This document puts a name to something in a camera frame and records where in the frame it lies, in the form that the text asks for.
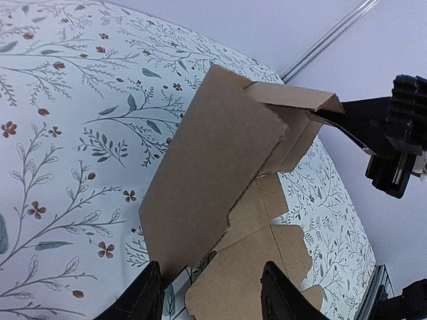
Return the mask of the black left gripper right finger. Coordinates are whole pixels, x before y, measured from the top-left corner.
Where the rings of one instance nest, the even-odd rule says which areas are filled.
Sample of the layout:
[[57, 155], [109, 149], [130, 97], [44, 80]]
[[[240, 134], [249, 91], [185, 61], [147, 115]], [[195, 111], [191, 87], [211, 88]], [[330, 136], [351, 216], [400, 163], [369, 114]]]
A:
[[273, 262], [264, 265], [261, 290], [263, 320], [327, 320]]

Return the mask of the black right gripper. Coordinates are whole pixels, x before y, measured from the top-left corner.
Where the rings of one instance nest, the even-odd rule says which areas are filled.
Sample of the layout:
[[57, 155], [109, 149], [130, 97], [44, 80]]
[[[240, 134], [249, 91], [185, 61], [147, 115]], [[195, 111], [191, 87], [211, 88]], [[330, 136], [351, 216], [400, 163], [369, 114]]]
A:
[[426, 181], [426, 79], [399, 75], [391, 97], [342, 103], [344, 111], [314, 114], [372, 155], [366, 170], [372, 185], [402, 198], [412, 175]]

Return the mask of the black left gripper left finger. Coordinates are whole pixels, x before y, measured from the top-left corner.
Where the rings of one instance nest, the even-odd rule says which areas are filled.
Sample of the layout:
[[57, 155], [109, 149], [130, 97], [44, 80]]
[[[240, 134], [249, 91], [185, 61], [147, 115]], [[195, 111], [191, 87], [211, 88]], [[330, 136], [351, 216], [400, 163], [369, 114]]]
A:
[[160, 320], [163, 287], [159, 263], [150, 261], [120, 297], [95, 320]]

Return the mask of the brown cardboard box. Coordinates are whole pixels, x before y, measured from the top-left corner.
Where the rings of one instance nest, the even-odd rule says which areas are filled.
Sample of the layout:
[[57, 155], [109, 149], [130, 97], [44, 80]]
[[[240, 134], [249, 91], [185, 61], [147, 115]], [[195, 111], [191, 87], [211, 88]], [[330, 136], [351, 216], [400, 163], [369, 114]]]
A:
[[312, 267], [302, 228], [273, 220], [288, 211], [278, 174], [310, 148], [318, 111], [343, 108], [333, 93], [207, 72], [139, 209], [167, 283], [213, 254], [185, 294], [196, 319], [260, 319], [267, 262], [301, 287]]

